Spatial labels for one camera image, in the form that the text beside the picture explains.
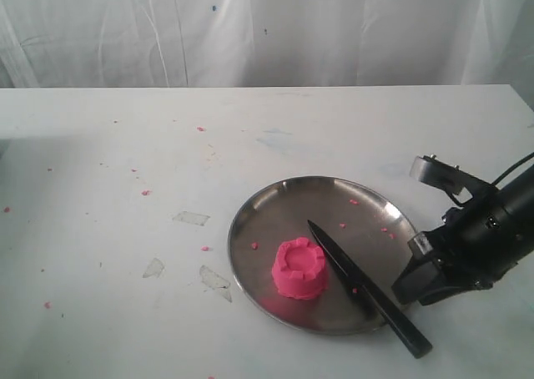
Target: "knife handle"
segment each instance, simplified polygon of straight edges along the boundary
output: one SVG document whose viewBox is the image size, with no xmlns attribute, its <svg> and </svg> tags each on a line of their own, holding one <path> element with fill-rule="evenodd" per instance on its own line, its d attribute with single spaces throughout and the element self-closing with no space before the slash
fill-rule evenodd
<svg viewBox="0 0 534 379">
<path fill-rule="evenodd" d="M 411 355 L 421 358 L 432 350 L 432 344 L 426 337 L 411 323 L 411 321 L 397 308 L 395 304 L 378 287 L 369 288 L 363 286 L 371 302 L 384 320 L 391 326 L 391 329 L 404 343 Z"/>
</svg>

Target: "pink play dough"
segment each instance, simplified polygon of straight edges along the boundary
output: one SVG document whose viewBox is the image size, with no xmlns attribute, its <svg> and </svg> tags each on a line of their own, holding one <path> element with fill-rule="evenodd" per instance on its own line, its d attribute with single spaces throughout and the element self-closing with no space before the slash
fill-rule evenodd
<svg viewBox="0 0 534 379">
<path fill-rule="evenodd" d="M 280 245 L 271 273 L 278 292 L 297 300 L 316 298 L 328 284 L 325 254 L 305 237 Z"/>
</svg>

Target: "knife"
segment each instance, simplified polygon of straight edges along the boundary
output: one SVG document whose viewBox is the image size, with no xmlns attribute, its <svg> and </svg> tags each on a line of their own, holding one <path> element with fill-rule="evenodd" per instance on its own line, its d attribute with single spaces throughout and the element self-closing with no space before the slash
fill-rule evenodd
<svg viewBox="0 0 534 379">
<path fill-rule="evenodd" d="M 399 308 L 386 296 L 375 282 L 325 233 L 318 225 L 308 220 L 311 234 L 317 244 L 335 266 L 335 272 L 346 286 L 362 291 L 378 310 L 387 324 L 404 343 L 411 355 L 421 358 L 432 350 L 432 344 L 411 323 Z"/>
</svg>

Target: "white table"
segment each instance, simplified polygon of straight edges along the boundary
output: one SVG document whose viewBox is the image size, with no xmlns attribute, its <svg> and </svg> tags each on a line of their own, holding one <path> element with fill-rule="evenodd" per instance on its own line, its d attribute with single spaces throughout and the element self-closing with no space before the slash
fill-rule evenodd
<svg viewBox="0 0 534 379">
<path fill-rule="evenodd" d="M 505 85 L 2 90 L 0 377 L 529 377 L 531 256 L 492 291 L 414 307 L 435 346 L 416 361 L 388 328 L 317 336 L 264 315 L 226 235 L 256 190 L 306 174 L 370 186 L 433 229 L 451 204 L 408 176 L 414 157 L 491 180 L 532 151 L 533 127 Z M 143 278 L 154 258 L 163 272 Z"/>
</svg>

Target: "knife blade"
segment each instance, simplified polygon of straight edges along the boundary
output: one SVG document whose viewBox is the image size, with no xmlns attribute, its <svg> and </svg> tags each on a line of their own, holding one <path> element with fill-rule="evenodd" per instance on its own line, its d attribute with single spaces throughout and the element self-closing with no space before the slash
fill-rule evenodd
<svg viewBox="0 0 534 379">
<path fill-rule="evenodd" d="M 386 296 L 375 282 L 343 251 L 318 225 L 308 220 L 311 234 L 317 244 L 335 265 L 341 281 L 362 290 L 387 324 L 415 358 L 421 358 L 432 350 L 432 344 L 411 323 L 399 308 Z"/>
</svg>

